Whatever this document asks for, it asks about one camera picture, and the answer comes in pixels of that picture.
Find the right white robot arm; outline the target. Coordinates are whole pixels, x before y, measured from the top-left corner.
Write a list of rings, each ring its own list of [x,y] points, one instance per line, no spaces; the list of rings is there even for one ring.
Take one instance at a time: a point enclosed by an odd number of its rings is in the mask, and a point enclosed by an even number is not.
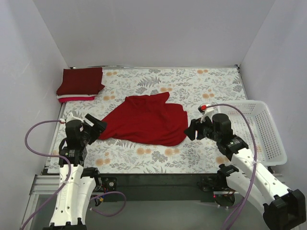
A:
[[[263,216],[271,230],[291,230],[307,219],[304,194],[280,182],[261,163],[256,162],[248,144],[233,133],[225,114],[193,119],[184,131],[190,140],[208,138],[231,162],[220,165],[210,186],[233,189],[249,201]]]

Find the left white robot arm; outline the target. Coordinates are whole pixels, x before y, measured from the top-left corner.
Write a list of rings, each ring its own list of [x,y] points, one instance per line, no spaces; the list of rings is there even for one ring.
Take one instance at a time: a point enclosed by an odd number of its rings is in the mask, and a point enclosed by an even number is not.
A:
[[[90,114],[85,120],[69,113],[65,119],[66,137],[59,145],[59,188],[49,230],[84,230],[92,192],[102,180],[95,167],[85,168],[86,147],[105,131],[107,124]]]

